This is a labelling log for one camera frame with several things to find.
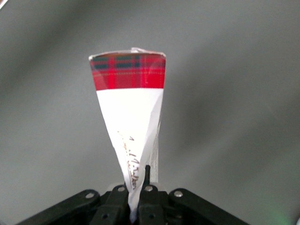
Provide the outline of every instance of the screw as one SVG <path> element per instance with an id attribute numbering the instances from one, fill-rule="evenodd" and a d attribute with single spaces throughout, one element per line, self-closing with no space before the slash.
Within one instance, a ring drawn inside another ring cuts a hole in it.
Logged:
<path id="1" fill-rule="evenodd" d="M 88 194 L 85 196 L 85 198 L 92 198 L 92 197 L 94 197 L 94 193 L 88 193 Z"/>
<path id="2" fill-rule="evenodd" d="M 119 188 L 118 188 L 118 191 L 120 191 L 120 192 L 121 192 L 121 191 L 124 191 L 124 190 L 125 190 L 124 187 L 119 187 Z"/>
<path id="3" fill-rule="evenodd" d="M 145 191 L 152 191 L 153 190 L 153 187 L 152 186 L 146 186 L 145 187 Z"/>
<path id="4" fill-rule="evenodd" d="M 183 193 L 181 191 L 175 191 L 174 192 L 174 195 L 178 198 L 182 197 L 183 196 Z"/>

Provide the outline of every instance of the red plaid band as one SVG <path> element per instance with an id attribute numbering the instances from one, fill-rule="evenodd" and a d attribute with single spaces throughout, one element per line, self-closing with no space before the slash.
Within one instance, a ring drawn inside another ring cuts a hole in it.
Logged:
<path id="1" fill-rule="evenodd" d="M 165 57 L 160 54 L 98 56 L 90 66 L 96 90 L 164 88 Z"/>

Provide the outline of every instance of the white paper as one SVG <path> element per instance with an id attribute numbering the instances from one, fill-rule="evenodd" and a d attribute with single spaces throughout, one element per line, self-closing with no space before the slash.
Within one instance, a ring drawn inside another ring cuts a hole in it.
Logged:
<path id="1" fill-rule="evenodd" d="M 129 191 L 130 220 L 136 220 L 146 162 L 159 131 L 163 89 L 98 90 L 101 112 Z"/>

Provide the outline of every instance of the gray wall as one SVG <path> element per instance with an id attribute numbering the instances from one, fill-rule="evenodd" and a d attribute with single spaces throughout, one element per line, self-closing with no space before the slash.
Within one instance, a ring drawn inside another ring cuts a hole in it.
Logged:
<path id="1" fill-rule="evenodd" d="M 300 2 L 10 0 L 0 11 L 0 219 L 122 182 L 88 56 L 167 55 L 159 182 L 252 225 L 300 214 Z"/>

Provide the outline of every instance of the paper edge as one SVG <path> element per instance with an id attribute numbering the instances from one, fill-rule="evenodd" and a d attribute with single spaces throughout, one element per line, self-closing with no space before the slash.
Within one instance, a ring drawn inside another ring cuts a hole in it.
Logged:
<path id="1" fill-rule="evenodd" d="M 113 54 L 113 53 L 131 53 L 131 54 L 138 54 L 138 53 L 145 53 L 145 54 L 156 54 L 156 55 L 162 55 L 165 57 L 165 54 L 163 52 L 155 52 L 155 51 L 149 51 L 142 48 L 132 47 L 129 50 L 118 50 L 118 51 L 110 51 L 110 52 L 103 52 L 100 54 L 90 55 L 89 61 L 93 60 L 93 58 L 99 57 L 101 55 L 106 54 Z"/>

